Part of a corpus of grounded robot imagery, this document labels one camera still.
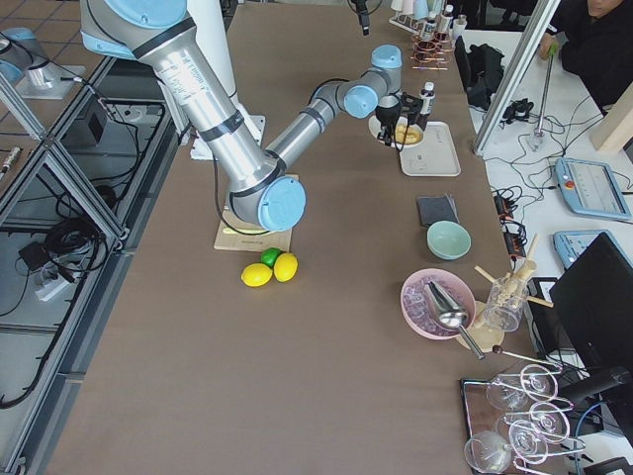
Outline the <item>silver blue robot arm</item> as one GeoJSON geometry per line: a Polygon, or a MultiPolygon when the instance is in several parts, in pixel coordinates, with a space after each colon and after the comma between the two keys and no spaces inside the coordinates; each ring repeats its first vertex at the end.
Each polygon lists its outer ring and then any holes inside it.
{"type": "MultiPolygon", "coordinates": [[[[194,19],[196,43],[220,83],[234,103],[238,102],[225,19],[215,1],[189,1],[188,12],[194,19]]],[[[48,55],[35,34],[28,28],[10,28],[1,32],[1,71],[12,83],[17,83],[30,68],[45,67],[48,55]]]]}
{"type": "Polygon", "coordinates": [[[226,28],[218,2],[83,1],[81,34],[96,53],[150,66],[229,178],[227,203],[236,217],[283,232],[303,216],[307,197],[286,170],[340,112],[364,119],[401,90],[402,52],[376,47],[359,79],[331,80],[267,148],[249,130],[235,99],[226,28]]]}

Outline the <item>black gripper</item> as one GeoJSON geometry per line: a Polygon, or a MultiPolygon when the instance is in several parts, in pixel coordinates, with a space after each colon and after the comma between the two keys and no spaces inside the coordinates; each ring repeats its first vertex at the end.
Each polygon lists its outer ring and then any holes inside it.
{"type": "MultiPolygon", "coordinates": [[[[370,34],[369,14],[359,13],[358,20],[362,35],[368,36],[370,34]]],[[[377,139],[385,146],[391,146],[396,137],[396,126],[401,115],[405,116],[408,126],[417,124],[425,131],[428,116],[420,115],[421,110],[422,100],[405,92],[383,97],[375,110],[375,116],[380,124],[377,139]]]]}

